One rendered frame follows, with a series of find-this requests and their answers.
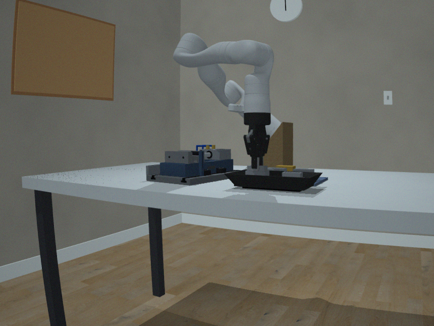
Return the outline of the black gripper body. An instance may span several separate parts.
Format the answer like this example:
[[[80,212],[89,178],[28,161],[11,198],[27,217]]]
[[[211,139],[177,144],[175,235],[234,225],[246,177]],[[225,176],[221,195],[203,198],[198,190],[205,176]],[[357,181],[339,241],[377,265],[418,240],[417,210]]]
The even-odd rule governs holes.
[[[270,113],[244,113],[244,124],[249,125],[248,133],[253,130],[255,144],[258,144],[258,133],[266,132],[265,125],[270,125]]]

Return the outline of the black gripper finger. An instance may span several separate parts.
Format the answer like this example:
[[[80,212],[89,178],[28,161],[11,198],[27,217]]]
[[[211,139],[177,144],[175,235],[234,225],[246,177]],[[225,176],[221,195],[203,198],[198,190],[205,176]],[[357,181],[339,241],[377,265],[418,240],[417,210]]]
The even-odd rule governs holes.
[[[260,149],[260,166],[263,166],[263,156],[265,155],[265,153],[267,153],[267,149],[268,149],[268,144],[269,144],[269,139],[270,139],[270,135],[267,135],[266,132],[263,132],[263,144],[261,145],[261,149]]]
[[[261,149],[263,132],[258,133],[258,145],[255,145],[253,130],[250,130],[248,135],[244,135],[244,142],[247,154],[251,156],[251,170],[259,171],[259,153]]]

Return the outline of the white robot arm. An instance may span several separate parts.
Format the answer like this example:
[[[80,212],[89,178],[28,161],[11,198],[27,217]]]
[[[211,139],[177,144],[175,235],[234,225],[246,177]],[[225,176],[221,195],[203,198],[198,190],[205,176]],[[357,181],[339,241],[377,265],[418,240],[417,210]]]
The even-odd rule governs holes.
[[[274,53],[268,44],[253,40],[224,41],[208,48],[199,36],[186,33],[173,58],[184,67],[197,67],[200,79],[228,111],[239,113],[243,118],[244,113],[270,113],[269,79]],[[232,80],[226,83],[226,74],[219,64],[254,66],[253,74],[245,77],[245,91]],[[236,104],[239,99],[241,105]]]

